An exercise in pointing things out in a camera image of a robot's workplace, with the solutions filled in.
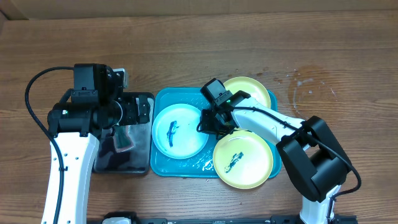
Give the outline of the pink green scrub sponge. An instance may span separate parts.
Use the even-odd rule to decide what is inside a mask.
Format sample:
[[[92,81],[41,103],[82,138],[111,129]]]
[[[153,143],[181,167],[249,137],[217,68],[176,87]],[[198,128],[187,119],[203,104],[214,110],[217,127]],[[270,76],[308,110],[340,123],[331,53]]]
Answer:
[[[134,147],[134,143],[129,134],[129,126],[114,126],[113,142],[117,153],[131,150]]]

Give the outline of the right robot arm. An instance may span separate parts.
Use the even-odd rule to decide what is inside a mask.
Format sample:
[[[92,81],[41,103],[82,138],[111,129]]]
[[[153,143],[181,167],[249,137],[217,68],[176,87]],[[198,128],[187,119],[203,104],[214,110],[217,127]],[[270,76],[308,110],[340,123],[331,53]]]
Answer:
[[[346,176],[358,171],[326,122],[318,116],[292,118],[260,104],[245,91],[231,93],[216,78],[200,90],[210,103],[197,131],[225,136],[246,129],[276,146],[290,181],[302,194],[299,223],[356,223],[356,217],[334,214],[336,198],[358,190],[342,191]]]

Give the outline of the light blue plate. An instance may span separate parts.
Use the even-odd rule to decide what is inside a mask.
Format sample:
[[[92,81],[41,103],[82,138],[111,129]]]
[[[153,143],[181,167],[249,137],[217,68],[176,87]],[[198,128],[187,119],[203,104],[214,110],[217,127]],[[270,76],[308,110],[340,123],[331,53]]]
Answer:
[[[187,159],[207,144],[208,135],[197,131],[201,112],[188,104],[174,104],[155,117],[152,139],[156,148],[172,159]]]

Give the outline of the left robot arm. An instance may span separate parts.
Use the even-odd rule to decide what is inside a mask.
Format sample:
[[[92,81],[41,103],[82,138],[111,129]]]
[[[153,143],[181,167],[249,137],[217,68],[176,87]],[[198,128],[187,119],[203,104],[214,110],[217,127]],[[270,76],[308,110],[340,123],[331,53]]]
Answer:
[[[128,74],[104,64],[76,64],[73,88],[48,113],[51,167],[43,223],[86,223],[94,173],[149,170],[155,99],[128,92]]]

